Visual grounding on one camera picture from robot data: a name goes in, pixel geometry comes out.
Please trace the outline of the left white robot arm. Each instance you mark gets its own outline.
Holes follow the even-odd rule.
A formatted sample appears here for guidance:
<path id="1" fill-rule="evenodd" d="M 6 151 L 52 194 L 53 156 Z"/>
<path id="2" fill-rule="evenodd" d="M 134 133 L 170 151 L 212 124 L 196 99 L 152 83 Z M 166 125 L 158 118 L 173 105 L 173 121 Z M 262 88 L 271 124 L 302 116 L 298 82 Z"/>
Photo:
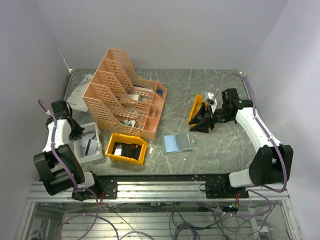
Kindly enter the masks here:
<path id="1" fill-rule="evenodd" d="M 38 104 L 48 115 L 48 137 L 42 152 L 34 155 L 33 163 L 46 192 L 54 196 L 71 189 L 73 200 L 97 199 L 102 193 L 97 176 L 83 171 L 70 147 L 84 131 L 73 119 L 72 108 L 63 100 L 51 103 L 51 107 L 41 99 Z"/>

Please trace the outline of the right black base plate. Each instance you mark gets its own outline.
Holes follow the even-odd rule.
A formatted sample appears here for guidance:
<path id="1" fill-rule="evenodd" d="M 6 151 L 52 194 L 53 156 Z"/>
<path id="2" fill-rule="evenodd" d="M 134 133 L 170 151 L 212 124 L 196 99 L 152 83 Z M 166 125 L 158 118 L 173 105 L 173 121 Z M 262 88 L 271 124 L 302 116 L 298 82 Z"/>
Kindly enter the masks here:
<path id="1" fill-rule="evenodd" d="M 231 187 L 224 183 L 202 183 L 199 190 L 204 192 L 207 199 L 246 199 L 249 197 L 245 187 Z"/>

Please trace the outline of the yellow bin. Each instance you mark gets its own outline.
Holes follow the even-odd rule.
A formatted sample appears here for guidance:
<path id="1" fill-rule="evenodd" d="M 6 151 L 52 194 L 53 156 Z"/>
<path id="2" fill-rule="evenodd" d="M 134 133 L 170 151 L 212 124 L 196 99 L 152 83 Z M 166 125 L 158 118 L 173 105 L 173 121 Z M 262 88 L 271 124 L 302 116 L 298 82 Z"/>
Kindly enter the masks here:
<path id="1" fill-rule="evenodd" d="M 189 113 L 188 122 L 192 120 L 193 117 L 196 116 L 196 114 L 199 112 L 201 106 L 203 103 L 203 96 L 201 94 L 197 94 L 195 96 L 191 111 Z"/>
<path id="2" fill-rule="evenodd" d="M 112 133 L 105 155 L 111 161 L 144 165 L 148 143 L 138 136 Z"/>

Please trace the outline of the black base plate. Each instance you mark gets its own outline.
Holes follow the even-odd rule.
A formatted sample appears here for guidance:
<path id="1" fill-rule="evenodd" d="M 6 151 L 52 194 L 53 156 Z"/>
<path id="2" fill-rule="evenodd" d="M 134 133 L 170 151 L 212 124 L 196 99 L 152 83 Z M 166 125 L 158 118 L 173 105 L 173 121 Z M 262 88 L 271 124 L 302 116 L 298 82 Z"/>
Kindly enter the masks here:
<path id="1" fill-rule="evenodd" d="M 90 189 L 98 199 L 114 200 L 117 198 L 118 185 L 113 178 L 96 175 L 92 172 L 84 173 L 84 187 Z M 71 198 L 76 201 L 94 199 L 94 195 L 88 190 L 73 192 Z"/>
<path id="2" fill-rule="evenodd" d="M 231 187 L 224 183 L 202 183 L 199 190 L 204 192 L 207 199 L 246 199 L 249 197 L 245 187 Z"/>

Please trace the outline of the silver clip in organizer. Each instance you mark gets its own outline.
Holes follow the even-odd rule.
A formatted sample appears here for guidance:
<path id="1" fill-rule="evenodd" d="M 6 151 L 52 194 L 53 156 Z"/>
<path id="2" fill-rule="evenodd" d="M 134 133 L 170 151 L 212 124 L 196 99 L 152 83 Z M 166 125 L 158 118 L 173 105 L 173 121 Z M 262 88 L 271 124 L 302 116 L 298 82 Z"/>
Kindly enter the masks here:
<path id="1" fill-rule="evenodd" d="M 134 127 L 136 125 L 136 121 L 134 119 L 131 119 L 131 120 L 126 119 L 122 122 L 122 124 L 127 127 Z"/>

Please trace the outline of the black credit card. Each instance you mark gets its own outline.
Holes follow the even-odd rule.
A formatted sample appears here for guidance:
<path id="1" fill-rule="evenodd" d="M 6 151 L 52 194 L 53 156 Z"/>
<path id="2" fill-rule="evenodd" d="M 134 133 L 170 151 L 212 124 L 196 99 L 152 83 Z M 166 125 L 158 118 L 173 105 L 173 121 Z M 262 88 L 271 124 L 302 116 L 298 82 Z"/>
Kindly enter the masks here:
<path id="1" fill-rule="evenodd" d="M 191 150 L 191 140 L 188 133 L 179 133 L 176 135 L 177 147 L 180 151 Z"/>

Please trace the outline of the white paper sheet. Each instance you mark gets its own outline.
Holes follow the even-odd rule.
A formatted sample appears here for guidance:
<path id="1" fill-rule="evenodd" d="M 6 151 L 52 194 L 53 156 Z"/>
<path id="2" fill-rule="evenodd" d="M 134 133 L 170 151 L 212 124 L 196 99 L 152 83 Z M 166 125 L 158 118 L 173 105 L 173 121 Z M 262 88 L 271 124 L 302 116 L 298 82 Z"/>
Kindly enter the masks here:
<path id="1" fill-rule="evenodd" d="M 88 108 L 83 100 L 83 94 L 86 91 L 93 76 L 94 76 L 93 74 L 85 74 L 79 86 L 77 86 L 72 91 L 71 95 L 67 98 L 66 102 L 70 105 L 72 110 L 80 111 L 84 113 L 88 111 Z"/>

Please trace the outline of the aluminium rail frame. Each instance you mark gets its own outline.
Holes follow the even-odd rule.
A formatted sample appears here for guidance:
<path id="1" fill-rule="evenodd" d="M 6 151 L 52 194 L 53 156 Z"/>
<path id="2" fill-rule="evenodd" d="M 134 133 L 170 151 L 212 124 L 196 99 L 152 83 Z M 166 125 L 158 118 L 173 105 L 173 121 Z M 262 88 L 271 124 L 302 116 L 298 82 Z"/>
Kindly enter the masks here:
<path id="1" fill-rule="evenodd" d="M 220 197 L 205 176 L 108 177 L 99 200 L 31 186 L 18 240 L 300 240 L 288 193 Z"/>

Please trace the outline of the blue cylinder in organizer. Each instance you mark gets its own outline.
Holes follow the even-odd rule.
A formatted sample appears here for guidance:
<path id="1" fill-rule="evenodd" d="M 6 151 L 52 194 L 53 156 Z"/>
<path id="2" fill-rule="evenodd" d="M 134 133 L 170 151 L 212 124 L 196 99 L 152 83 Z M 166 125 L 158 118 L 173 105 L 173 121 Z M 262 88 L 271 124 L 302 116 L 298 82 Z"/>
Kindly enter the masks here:
<path id="1" fill-rule="evenodd" d="M 158 89 L 157 90 L 157 94 L 162 97 L 163 96 L 163 90 L 162 89 Z"/>

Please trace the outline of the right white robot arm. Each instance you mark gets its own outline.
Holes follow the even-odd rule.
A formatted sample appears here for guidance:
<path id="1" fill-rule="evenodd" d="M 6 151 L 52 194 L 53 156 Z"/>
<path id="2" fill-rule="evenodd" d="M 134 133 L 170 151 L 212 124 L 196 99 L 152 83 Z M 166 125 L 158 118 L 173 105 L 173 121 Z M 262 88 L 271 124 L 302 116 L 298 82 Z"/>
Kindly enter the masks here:
<path id="1" fill-rule="evenodd" d="M 249 137 L 255 150 L 255 156 L 247 169 L 232 172 L 228 181 L 220 186 L 221 194 L 233 197 L 239 187 L 283 184 L 286 189 L 290 178 L 293 148 L 282 144 L 272 135 L 261 120 L 258 111 L 250 99 L 240 99 L 235 88 L 221 93 L 222 107 L 218 108 L 214 94 L 197 94 L 192 105 L 188 125 L 191 132 L 209 133 L 216 124 L 235 122 L 240 124 Z"/>

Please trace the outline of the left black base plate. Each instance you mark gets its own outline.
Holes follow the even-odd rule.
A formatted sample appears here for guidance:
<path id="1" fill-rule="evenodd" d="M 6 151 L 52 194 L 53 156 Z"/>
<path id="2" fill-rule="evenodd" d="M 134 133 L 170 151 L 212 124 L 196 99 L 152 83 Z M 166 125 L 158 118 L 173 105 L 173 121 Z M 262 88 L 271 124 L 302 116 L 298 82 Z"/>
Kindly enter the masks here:
<path id="1" fill-rule="evenodd" d="M 96 175 L 92 172 L 84 173 L 84 187 L 90 189 L 98 199 L 114 200 L 117 198 L 118 185 L 113 178 Z M 88 190 L 73 192 L 71 198 L 76 201 L 94 199 L 94 195 Z"/>

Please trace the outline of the white bin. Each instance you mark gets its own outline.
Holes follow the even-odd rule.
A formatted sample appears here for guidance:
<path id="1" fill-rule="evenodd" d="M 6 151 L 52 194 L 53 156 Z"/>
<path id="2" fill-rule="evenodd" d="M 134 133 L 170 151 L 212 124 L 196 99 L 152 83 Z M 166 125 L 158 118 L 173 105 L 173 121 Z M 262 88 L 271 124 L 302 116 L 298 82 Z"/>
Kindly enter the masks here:
<path id="1" fill-rule="evenodd" d="M 100 141 L 100 129 L 96 122 L 82 125 L 84 128 L 80 139 L 73 142 L 74 155 L 82 164 L 103 159 L 103 147 Z"/>

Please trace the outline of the pink file organizer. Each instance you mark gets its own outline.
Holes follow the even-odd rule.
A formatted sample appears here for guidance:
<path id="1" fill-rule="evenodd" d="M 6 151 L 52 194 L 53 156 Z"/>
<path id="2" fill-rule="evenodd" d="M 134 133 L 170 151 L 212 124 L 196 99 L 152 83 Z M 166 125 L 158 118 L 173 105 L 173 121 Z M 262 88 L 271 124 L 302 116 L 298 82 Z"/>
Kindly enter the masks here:
<path id="1" fill-rule="evenodd" d="M 154 140 L 167 92 L 161 82 L 139 77 L 125 51 L 109 48 L 82 98 L 99 128 Z"/>

